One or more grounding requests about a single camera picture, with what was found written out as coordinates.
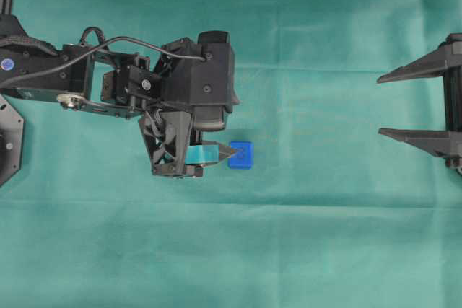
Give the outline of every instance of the metal bracket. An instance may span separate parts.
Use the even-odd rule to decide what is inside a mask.
[[[0,95],[0,185],[21,168],[24,118]]]

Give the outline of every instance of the screw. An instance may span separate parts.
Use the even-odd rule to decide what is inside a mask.
[[[151,89],[151,82],[149,80],[144,79],[141,81],[141,86],[143,87],[144,90],[150,90]]]

